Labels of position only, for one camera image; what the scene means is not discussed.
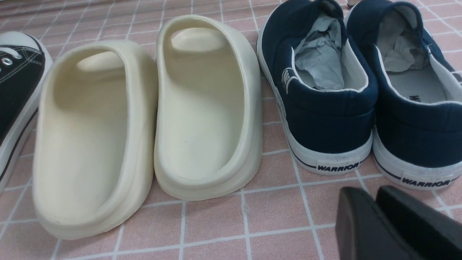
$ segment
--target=shoelace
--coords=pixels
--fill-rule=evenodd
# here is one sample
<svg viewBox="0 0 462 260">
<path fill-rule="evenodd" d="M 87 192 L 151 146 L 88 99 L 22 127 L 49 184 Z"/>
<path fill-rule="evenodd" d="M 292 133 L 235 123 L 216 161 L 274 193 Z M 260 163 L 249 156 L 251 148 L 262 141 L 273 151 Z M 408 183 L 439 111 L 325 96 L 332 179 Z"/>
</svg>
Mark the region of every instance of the shoelace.
<svg viewBox="0 0 462 260">
<path fill-rule="evenodd" d="M 6 52 L 6 53 L 12 55 L 16 59 L 22 58 L 22 56 L 17 51 L 15 51 L 15 50 L 13 50 L 11 48 L 0 47 L 0 52 Z"/>
</svg>

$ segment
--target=black canvas sneaker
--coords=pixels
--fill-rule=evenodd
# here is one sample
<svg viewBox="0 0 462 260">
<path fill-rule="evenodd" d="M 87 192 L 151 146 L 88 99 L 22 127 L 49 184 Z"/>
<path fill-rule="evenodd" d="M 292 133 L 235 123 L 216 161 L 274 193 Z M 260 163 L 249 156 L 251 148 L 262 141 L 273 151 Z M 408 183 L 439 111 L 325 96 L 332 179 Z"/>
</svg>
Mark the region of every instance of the black canvas sneaker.
<svg viewBox="0 0 462 260">
<path fill-rule="evenodd" d="M 0 34 L 0 194 L 35 126 L 42 83 L 52 63 L 34 37 Z"/>
</svg>

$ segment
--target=shoe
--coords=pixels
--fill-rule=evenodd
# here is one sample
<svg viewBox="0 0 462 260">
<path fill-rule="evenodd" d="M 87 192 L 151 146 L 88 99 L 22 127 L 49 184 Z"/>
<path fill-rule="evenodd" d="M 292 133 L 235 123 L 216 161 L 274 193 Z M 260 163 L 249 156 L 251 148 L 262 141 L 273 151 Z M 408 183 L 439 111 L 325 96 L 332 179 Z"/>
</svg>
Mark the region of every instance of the shoe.
<svg viewBox="0 0 462 260">
<path fill-rule="evenodd" d="M 53 60 L 33 36 L 0 34 L 0 194 L 36 125 L 43 80 Z"/>
<path fill-rule="evenodd" d="M 157 94 L 157 65 L 135 43 L 101 41 L 58 58 L 40 99 L 32 185 L 51 235 L 97 235 L 139 209 L 153 179 Z"/>
<path fill-rule="evenodd" d="M 288 0 L 257 40 L 290 149 L 310 172 L 355 170 L 372 144 L 377 82 L 334 0 Z"/>
<path fill-rule="evenodd" d="M 250 43 L 223 23 L 185 15 L 162 27 L 157 57 L 160 187 L 185 200 L 240 189 L 256 174 L 263 144 L 260 68 Z"/>
<path fill-rule="evenodd" d="M 373 150 L 389 180 L 415 190 L 462 174 L 462 77 L 408 2 L 363 0 L 347 18 L 379 81 Z"/>
</svg>

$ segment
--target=pink tiled floor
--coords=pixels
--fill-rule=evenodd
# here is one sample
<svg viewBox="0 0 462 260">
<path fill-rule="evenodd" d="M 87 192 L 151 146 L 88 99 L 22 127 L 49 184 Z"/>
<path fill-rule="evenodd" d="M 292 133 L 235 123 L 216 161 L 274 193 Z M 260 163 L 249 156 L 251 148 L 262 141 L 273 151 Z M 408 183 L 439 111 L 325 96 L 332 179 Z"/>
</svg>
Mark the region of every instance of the pink tiled floor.
<svg viewBox="0 0 462 260">
<path fill-rule="evenodd" d="M 346 9 L 346 0 L 338 0 Z M 240 30 L 255 46 L 257 29 L 281 0 L 6 0 L 0 32 L 39 38 L 53 58 L 79 45 L 128 39 L 155 52 L 159 28 L 172 17 L 201 14 Z M 411 0 L 446 58 L 462 71 L 462 0 Z M 315 175 L 296 165 L 274 96 L 263 81 L 264 156 L 255 178 L 230 196 L 185 202 L 152 186 L 143 207 L 112 231 L 62 241 L 48 235 L 32 208 L 29 137 L 0 196 L 0 259 L 8 260 L 337 260 L 334 221 L 339 189 L 375 195 L 390 184 L 369 158 L 355 172 Z M 410 194 L 462 222 L 462 180 L 439 192 Z"/>
</svg>

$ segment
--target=metal eyelet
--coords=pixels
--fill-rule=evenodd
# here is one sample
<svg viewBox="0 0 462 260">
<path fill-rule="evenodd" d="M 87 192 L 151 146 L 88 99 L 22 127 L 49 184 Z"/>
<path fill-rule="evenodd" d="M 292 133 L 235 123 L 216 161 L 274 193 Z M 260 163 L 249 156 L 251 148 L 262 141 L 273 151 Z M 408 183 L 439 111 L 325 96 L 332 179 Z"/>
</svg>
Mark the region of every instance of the metal eyelet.
<svg viewBox="0 0 462 260">
<path fill-rule="evenodd" d="M 2 58 L 1 63 L 5 64 L 7 66 L 13 65 L 13 61 L 11 59 L 9 59 L 9 58 Z"/>
</svg>

